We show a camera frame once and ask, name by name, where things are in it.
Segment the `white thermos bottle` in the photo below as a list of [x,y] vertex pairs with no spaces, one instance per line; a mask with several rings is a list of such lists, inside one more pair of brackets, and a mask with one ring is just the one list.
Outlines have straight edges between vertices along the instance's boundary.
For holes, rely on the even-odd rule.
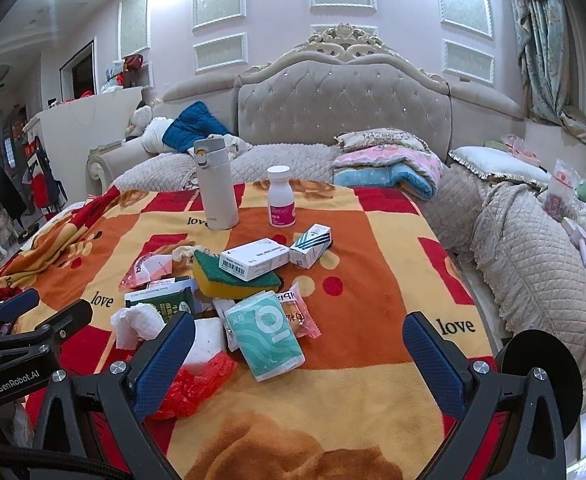
[[193,145],[199,193],[209,229],[230,229],[240,221],[224,139],[196,140]]

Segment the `red polka dot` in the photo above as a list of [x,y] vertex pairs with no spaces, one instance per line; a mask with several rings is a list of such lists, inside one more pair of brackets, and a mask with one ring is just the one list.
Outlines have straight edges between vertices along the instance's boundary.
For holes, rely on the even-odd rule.
[[274,235],[273,238],[271,238],[271,240],[281,245],[287,244],[287,238],[285,237],[285,235]]
[[324,291],[331,296],[339,296],[344,289],[342,280],[337,276],[329,276],[326,278],[322,282],[322,287],[324,288]]

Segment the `sponge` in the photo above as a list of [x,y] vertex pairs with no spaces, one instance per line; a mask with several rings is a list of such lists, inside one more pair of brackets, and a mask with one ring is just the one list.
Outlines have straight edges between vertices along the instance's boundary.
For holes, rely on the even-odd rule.
[[202,294],[224,300],[243,300],[263,290],[277,292],[282,286],[281,279],[273,271],[244,282],[219,268],[219,256],[202,251],[193,253],[193,277]]

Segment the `black round disc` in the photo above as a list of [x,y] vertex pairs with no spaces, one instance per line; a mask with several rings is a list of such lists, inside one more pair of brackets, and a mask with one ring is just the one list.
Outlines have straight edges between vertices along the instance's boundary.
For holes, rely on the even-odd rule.
[[500,350],[496,365],[509,375],[526,376],[536,367],[546,371],[556,396],[564,438],[569,436],[582,410],[582,377],[564,343],[542,330],[525,330]]

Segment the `black cable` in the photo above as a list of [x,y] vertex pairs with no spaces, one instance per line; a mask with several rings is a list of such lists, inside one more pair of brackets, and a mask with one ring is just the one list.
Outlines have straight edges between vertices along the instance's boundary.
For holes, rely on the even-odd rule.
[[57,451],[0,446],[0,467],[16,466],[86,473],[108,480],[133,480],[129,473],[90,458]]

